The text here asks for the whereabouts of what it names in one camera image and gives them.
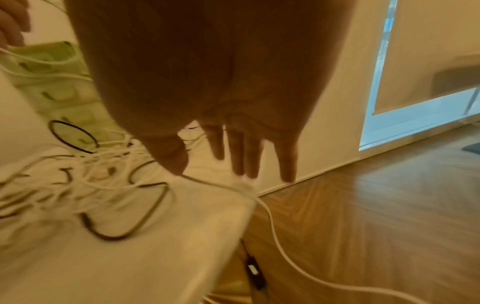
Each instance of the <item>wooden floor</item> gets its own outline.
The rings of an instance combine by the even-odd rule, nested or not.
[[[342,167],[263,197],[280,242],[321,279],[393,288],[434,304],[480,303],[480,142],[467,126]],[[280,256],[258,209],[245,243],[270,303],[400,304],[316,284]]]

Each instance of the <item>dark mat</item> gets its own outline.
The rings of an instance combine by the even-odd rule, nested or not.
[[[473,144],[473,145],[463,147],[462,150],[468,151],[468,152],[473,152],[475,154],[480,155],[480,143],[476,143],[476,144]]]

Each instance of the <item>roller blind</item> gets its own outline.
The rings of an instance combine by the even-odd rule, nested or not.
[[[398,0],[375,114],[480,86],[480,0]]]

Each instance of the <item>white table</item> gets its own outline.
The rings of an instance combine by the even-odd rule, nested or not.
[[[239,186],[229,164],[211,158],[206,141],[190,156],[190,166],[188,175]],[[166,181],[174,196],[166,197],[137,235],[103,242],[78,224],[65,227],[24,257],[19,268],[0,271],[0,303],[197,304],[232,256],[255,204],[179,177]],[[98,229],[114,234],[131,227],[160,192],[137,191],[138,209]]]

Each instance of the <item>hand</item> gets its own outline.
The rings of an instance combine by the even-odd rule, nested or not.
[[[167,170],[188,154],[192,120],[212,152],[255,178],[262,140],[293,182],[297,140],[340,53],[354,0],[67,0],[94,82],[113,118]]]
[[[0,0],[0,48],[24,45],[22,32],[31,29],[28,8],[27,0]]]

